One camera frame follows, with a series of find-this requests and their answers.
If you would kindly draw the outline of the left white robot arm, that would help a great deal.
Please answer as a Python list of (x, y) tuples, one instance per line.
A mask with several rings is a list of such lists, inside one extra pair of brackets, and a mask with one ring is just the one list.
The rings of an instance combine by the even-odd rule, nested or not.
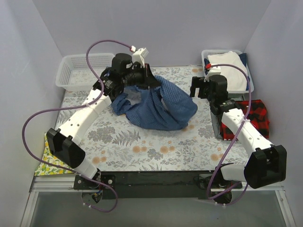
[(50, 129), (46, 134), (51, 154), (84, 176), (84, 183), (90, 189), (98, 188), (101, 178), (97, 175), (98, 169), (79, 147), (80, 141), (91, 124), (123, 93), (125, 87), (150, 89), (160, 86), (149, 64), (145, 62), (147, 54), (145, 48), (137, 50), (132, 55), (116, 54), (111, 67), (97, 76), (98, 80), (83, 103), (84, 107), (77, 110), (57, 130)]

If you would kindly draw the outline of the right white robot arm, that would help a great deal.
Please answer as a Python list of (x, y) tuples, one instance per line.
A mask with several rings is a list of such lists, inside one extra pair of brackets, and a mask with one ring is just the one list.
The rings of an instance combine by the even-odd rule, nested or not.
[(234, 137), (245, 148), (249, 159), (244, 165), (219, 165), (214, 176), (215, 184), (227, 187), (231, 181), (246, 182), (253, 189), (282, 182), (286, 178), (287, 152), (282, 145), (274, 145), (245, 119), (240, 106), (228, 97), (227, 79), (222, 75), (211, 76), (209, 80), (193, 77), (190, 96), (209, 101), (211, 112), (221, 118)]

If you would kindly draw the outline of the blue checkered long sleeve shirt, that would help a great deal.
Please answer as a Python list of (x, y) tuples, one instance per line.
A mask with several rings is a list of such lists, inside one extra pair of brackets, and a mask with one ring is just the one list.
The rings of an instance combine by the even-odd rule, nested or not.
[(155, 78), (161, 86), (149, 90), (127, 87), (141, 95), (140, 102), (131, 104), (128, 94), (122, 93), (111, 104), (113, 112), (124, 114), (131, 124), (143, 129), (176, 131), (187, 127), (197, 112), (197, 105), (174, 83), (158, 75)]

